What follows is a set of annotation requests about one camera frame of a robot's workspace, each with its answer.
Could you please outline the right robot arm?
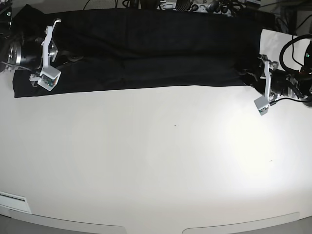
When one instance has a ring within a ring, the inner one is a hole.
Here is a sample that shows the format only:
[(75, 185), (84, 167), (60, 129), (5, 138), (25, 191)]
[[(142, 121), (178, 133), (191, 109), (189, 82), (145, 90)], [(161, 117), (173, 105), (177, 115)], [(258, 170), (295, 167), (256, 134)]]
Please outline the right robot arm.
[(0, 2), (0, 70), (26, 70), (29, 80), (47, 90), (57, 85), (61, 71), (50, 65), (56, 60), (58, 49), (53, 42), (53, 31), (60, 19), (45, 29), (45, 37), (26, 38), (13, 26), (12, 1)]

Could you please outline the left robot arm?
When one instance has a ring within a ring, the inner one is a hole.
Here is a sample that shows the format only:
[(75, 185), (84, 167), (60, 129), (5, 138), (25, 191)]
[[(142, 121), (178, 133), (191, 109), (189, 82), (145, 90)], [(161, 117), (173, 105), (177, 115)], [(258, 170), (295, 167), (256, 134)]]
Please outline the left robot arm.
[(262, 72), (260, 77), (265, 80), (264, 91), (254, 103), (261, 115), (282, 100), (291, 100), (312, 107), (312, 65), (303, 65), (300, 70), (295, 70), (286, 66), (284, 62), (286, 49), (296, 42), (311, 38), (311, 34), (306, 34), (287, 42), (281, 49), (279, 62), (270, 61), (265, 55), (259, 58)]

